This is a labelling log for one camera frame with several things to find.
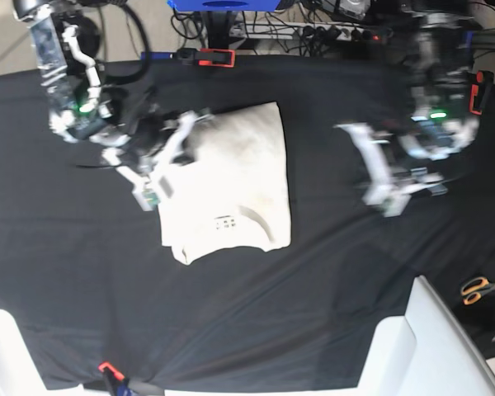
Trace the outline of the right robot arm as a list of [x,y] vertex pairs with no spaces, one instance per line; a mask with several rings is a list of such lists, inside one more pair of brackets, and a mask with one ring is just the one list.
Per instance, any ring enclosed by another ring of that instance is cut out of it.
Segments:
[[28,25],[41,86],[49,103],[49,128],[68,143],[90,141],[103,147],[104,165],[129,181],[145,211],[171,199],[167,173],[193,162],[186,140],[208,112],[166,113],[150,87],[137,97],[125,86],[144,78],[152,57],[143,23],[125,1],[114,1],[138,28],[144,45],[140,68],[110,75],[97,57],[105,31],[85,16],[106,1],[15,1],[17,20]]

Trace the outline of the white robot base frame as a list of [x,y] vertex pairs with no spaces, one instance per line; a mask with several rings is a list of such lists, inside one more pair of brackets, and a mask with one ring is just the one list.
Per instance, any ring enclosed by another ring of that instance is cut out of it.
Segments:
[[[13,316],[0,309],[0,395],[49,395]],[[335,395],[495,395],[495,368],[427,279],[376,327],[358,385]]]

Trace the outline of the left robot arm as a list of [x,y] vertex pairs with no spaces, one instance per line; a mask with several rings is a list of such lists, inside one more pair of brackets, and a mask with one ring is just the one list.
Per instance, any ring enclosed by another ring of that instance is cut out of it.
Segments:
[[414,195],[447,192],[478,131],[484,90],[469,82],[474,19],[465,1],[398,1],[375,18],[376,39],[401,54],[408,110],[396,121],[340,124],[368,174],[362,200],[385,217],[403,213]]

